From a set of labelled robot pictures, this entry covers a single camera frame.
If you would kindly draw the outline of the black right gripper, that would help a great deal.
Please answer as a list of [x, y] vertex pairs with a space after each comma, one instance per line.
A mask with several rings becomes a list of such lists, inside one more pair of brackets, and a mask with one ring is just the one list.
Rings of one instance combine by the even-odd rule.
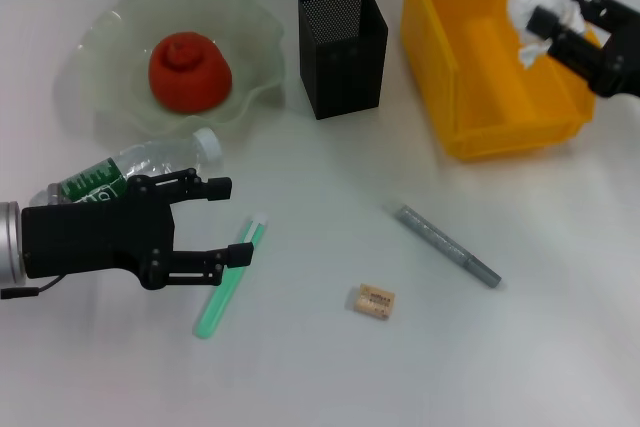
[[548, 55], [585, 80], [603, 98], [639, 97], [639, 12], [615, 0], [574, 0], [586, 22], [610, 36], [602, 49], [536, 7], [527, 30], [550, 40]]

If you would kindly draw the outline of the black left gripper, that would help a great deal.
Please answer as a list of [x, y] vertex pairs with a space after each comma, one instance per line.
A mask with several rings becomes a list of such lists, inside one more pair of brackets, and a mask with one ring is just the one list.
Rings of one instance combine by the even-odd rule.
[[26, 208], [21, 213], [26, 275], [40, 279], [122, 269], [148, 290], [167, 284], [218, 286], [225, 269], [251, 264], [253, 244], [171, 254], [170, 202], [227, 200], [231, 191], [229, 177], [202, 179], [188, 168], [134, 176], [124, 194], [107, 201]]

